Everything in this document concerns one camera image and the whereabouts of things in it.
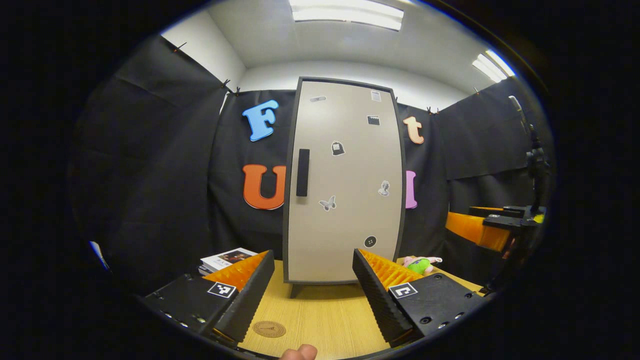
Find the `ceiling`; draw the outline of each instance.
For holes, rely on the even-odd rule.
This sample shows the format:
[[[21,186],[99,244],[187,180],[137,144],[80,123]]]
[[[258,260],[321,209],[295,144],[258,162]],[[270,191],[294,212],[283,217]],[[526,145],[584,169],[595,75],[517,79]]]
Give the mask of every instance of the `ceiling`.
[[[487,50],[448,16],[405,0],[400,31],[335,21],[293,21],[288,0],[227,0],[208,12],[248,69],[290,61],[356,61],[427,76],[466,94],[493,84],[471,63]]]

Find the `black fabric backdrop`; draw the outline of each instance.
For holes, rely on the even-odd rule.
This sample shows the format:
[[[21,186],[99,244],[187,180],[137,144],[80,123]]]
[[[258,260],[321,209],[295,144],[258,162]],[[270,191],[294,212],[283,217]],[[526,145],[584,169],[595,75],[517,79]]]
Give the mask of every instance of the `black fabric backdrop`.
[[[76,217],[136,293],[236,247],[273,249],[282,259],[283,207],[249,206],[242,168],[267,167],[261,194],[274,195],[272,169],[286,165],[295,90],[232,94],[220,112],[225,91],[202,66],[156,38],[94,92],[78,123],[70,166]],[[413,143],[401,123],[418,206],[406,210],[400,256],[439,256],[444,270],[480,284],[498,269],[497,252],[456,236],[445,223],[449,210],[532,201],[523,168],[530,142],[508,95],[518,98],[552,154],[541,113],[512,79],[437,115],[398,104],[398,121],[414,116],[424,137]],[[269,125],[274,132],[251,142],[242,112],[269,100],[279,104]]]
[[[140,295],[212,253],[207,167],[226,90],[173,48],[153,38],[92,94],[70,161],[85,238]]]

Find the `black door handle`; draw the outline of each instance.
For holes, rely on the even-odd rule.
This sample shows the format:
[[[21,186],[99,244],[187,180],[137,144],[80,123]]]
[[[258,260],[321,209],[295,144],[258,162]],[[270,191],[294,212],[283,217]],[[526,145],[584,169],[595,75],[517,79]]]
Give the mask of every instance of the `black door handle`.
[[[296,196],[307,196],[309,182],[309,149],[298,151],[298,183],[296,184]]]

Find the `finger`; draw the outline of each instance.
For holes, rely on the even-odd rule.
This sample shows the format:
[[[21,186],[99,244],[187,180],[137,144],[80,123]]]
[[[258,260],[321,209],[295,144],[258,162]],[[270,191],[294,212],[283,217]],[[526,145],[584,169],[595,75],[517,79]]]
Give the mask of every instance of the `finger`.
[[[307,360],[307,359],[305,359],[305,357],[302,355],[301,352],[295,351],[292,348],[288,348],[287,350],[285,350],[285,352],[282,354],[279,360]]]
[[[298,351],[305,357],[305,360],[314,360],[318,355],[318,349],[309,344],[300,345]]]

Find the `orange letter u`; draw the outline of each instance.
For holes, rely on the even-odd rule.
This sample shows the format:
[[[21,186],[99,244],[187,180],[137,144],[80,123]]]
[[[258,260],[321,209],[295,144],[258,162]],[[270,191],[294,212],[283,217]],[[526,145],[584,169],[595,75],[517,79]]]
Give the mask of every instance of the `orange letter u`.
[[[273,167],[276,174],[276,193],[267,199],[260,194],[260,183],[262,175],[267,172],[264,165],[249,164],[242,168],[244,172],[244,201],[251,207],[263,210],[277,209],[284,204],[284,177],[287,167],[280,165]]]

